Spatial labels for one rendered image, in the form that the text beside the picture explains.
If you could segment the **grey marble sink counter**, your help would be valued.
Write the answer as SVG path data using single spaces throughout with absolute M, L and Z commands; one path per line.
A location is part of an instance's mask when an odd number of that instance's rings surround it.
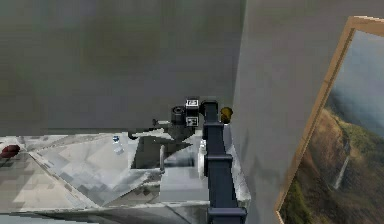
M 124 152 L 114 152 L 118 136 Z M 0 216 L 31 224 L 207 224 L 208 179 L 199 178 L 195 132 L 177 143 L 128 133 L 8 136 L 0 149 Z

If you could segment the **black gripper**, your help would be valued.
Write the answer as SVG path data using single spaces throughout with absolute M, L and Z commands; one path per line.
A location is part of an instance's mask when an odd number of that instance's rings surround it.
M 171 122 L 167 120 L 152 119 L 153 126 L 169 125 L 168 133 L 163 129 L 156 129 L 145 132 L 129 132 L 128 137 L 131 140 L 140 137 L 158 137 L 164 139 L 170 139 L 171 137 L 175 140 L 183 141 L 195 133 L 195 128 L 190 127 L 186 123 L 186 112 L 184 106 L 175 106 L 171 109 Z

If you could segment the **white bottle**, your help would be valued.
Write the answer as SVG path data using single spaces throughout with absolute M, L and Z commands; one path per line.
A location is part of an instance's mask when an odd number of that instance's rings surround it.
M 199 146 L 199 151 L 198 151 L 198 173 L 199 173 L 199 178 L 204 179 L 205 174 L 204 174 L 204 165 L 205 165 L 205 155 L 207 153 L 206 150 L 206 141 L 201 140 L 200 141 L 200 146 Z

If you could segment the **clear bottle with blue cap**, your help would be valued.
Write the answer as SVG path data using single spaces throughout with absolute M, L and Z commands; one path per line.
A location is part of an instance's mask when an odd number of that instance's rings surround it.
M 120 138 L 118 136 L 114 136 L 112 138 L 112 140 L 113 140 L 113 145 L 114 145 L 114 152 L 117 155 L 122 154 L 124 152 L 124 148 L 123 148 L 122 143 L 120 142 Z

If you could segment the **dark red round object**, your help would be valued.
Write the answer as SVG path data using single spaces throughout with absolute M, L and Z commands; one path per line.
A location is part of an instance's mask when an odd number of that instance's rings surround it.
M 8 145 L 2 149 L 0 152 L 0 158 L 12 158 L 16 156 L 20 152 L 20 146 L 19 145 Z

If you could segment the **wood framed landscape picture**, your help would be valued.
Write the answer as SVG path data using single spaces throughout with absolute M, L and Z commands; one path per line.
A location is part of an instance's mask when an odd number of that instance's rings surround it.
M 279 224 L 384 224 L 384 19 L 348 18 L 276 215 Z

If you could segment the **amber round bottle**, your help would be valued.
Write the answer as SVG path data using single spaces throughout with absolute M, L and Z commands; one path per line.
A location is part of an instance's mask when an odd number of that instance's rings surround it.
M 221 114 L 220 120 L 222 123 L 229 124 L 231 122 L 233 110 L 230 107 L 223 107 L 220 110 L 220 114 Z

